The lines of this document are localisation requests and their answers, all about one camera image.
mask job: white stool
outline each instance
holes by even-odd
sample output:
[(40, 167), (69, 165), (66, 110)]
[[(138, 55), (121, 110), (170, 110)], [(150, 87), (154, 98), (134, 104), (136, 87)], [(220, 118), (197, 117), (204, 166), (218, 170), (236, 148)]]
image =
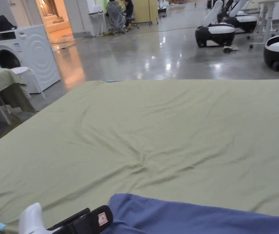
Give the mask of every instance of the white stool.
[(25, 73), (25, 72), (28, 71), (28, 70), (31, 71), (32, 76), (33, 76), (33, 78), (34, 78), (34, 81), (36, 82), (36, 85), (37, 85), (38, 89), (41, 91), (41, 94), (42, 94), (43, 98), (46, 99), (46, 97), (45, 97), (43, 91), (41, 90), (41, 88), (40, 88), (40, 86), (39, 86), (39, 83), (38, 83), (36, 77), (34, 76), (34, 71), (33, 71), (32, 69), (30, 69), (29, 67), (15, 67), (15, 68), (12, 68), (12, 69), (11, 69), (11, 71), (12, 71), (13, 73), (15, 73), (16, 75), (23, 74), (23, 73)]

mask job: beige cabinet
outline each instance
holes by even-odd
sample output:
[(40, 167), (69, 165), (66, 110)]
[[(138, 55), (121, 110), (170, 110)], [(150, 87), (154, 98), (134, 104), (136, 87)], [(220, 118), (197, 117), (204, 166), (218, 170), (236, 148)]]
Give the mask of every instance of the beige cabinet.
[(157, 0), (132, 0), (132, 3), (134, 5), (134, 15), (137, 23), (149, 22), (150, 20), (153, 23), (157, 22)]

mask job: sticker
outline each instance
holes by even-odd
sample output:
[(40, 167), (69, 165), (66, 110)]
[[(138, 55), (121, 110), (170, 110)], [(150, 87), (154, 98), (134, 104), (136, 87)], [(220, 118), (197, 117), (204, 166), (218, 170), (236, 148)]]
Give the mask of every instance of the sticker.
[(17, 52), (22, 52), (22, 49), (21, 49), (19, 43), (14, 43), (14, 46), (15, 46)]
[(108, 219), (105, 215), (105, 212), (102, 212), (98, 215), (98, 223), (100, 224), (100, 226), (102, 226), (103, 224), (107, 223)]

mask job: wheel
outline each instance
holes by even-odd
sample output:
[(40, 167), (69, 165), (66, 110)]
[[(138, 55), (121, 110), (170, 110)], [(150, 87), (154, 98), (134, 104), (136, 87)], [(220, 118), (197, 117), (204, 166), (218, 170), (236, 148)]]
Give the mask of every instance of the wheel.
[(273, 62), (272, 68), (274, 71), (279, 71), (279, 61)]
[(197, 44), (198, 44), (198, 47), (199, 47), (199, 48), (203, 48), (203, 47), (206, 47), (206, 46), (207, 46), (206, 41), (198, 41)]

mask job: gray mesh chair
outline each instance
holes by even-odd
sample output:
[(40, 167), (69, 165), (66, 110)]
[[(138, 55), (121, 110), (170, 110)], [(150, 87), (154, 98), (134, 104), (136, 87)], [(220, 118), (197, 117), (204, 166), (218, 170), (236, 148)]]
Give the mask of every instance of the gray mesh chair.
[(125, 34), (126, 30), (123, 26), (126, 23), (125, 16), (122, 14), (121, 5), (114, 1), (108, 2), (106, 10), (109, 15), (109, 24), (113, 28), (113, 34), (123, 33)]

